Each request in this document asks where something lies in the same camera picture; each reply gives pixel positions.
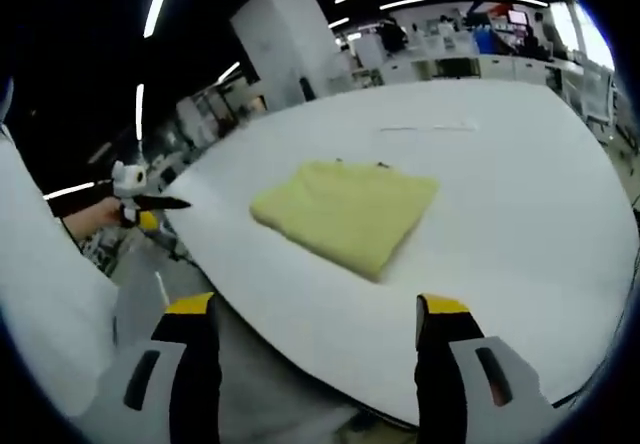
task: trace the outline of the human hand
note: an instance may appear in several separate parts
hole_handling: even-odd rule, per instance
[[[99,229],[120,224],[120,201],[107,197],[86,209],[63,219],[65,226],[76,241],[91,236]]]

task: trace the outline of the black ceiling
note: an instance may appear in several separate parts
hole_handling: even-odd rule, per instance
[[[165,0],[147,40],[151,0],[13,2],[2,57],[16,83],[7,122],[43,192],[94,177],[86,162],[103,143],[123,130],[133,139],[138,83],[149,129],[233,62],[252,72],[229,25],[246,1]],[[394,1],[318,0],[329,21],[367,18]]]

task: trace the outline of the computer monitor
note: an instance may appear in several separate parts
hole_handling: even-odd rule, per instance
[[[509,22],[511,24],[519,24],[521,26],[529,24],[527,15],[522,11],[509,11]]]

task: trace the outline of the yellow towel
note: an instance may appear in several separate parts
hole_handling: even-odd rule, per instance
[[[375,281],[437,189],[435,179],[381,166],[314,161],[258,195],[250,210],[256,221]]]

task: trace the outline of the office desk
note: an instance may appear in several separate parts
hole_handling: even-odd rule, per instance
[[[384,128],[415,130],[381,131]],[[373,284],[255,223],[249,203],[308,159],[384,162],[441,188]],[[638,246],[611,162],[544,86],[430,81],[254,121],[167,190],[172,225],[231,306],[306,373],[418,423],[416,295],[462,300],[556,401],[600,363]]]

